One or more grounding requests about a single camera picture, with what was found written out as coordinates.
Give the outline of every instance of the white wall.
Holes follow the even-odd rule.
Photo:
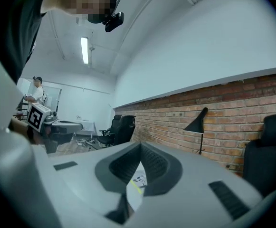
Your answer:
[[[22,73],[23,78],[40,76],[44,86],[61,88],[58,117],[63,120],[82,119],[95,122],[98,130],[111,126],[112,96],[115,78],[91,71],[87,66],[73,65],[60,55],[44,55],[35,50]]]
[[[167,16],[118,78],[114,107],[276,73],[276,14],[265,0],[203,0]]]
[[[112,94],[115,78],[92,71],[86,65],[72,64],[63,60],[59,54],[46,55],[36,47],[31,59],[26,64],[22,76],[42,77],[43,81],[83,87]]]

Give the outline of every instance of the lamp stand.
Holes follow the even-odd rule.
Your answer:
[[[203,142],[203,134],[201,134],[201,144],[200,144],[199,154],[201,154],[202,152],[202,142]]]

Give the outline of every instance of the black cap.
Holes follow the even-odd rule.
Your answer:
[[[43,79],[41,77],[33,77],[33,80],[38,79],[41,83],[43,82]]]
[[[99,24],[106,21],[114,12],[116,4],[117,0],[110,0],[111,7],[105,10],[105,14],[89,14],[87,20],[93,24]]]

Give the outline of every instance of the white t-shirt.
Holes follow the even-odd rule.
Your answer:
[[[36,91],[34,92],[34,94],[32,95],[32,97],[36,100],[37,103],[42,104],[43,103],[43,94],[44,94],[44,90],[43,87],[37,87]],[[32,107],[32,103],[29,102],[29,110]]]

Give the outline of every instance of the brick wall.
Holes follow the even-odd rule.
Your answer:
[[[276,75],[215,85],[116,109],[136,116],[132,141],[153,141],[196,152],[200,134],[183,131],[200,111],[204,119],[203,156],[242,175],[246,143],[259,138],[263,119],[276,114]]]

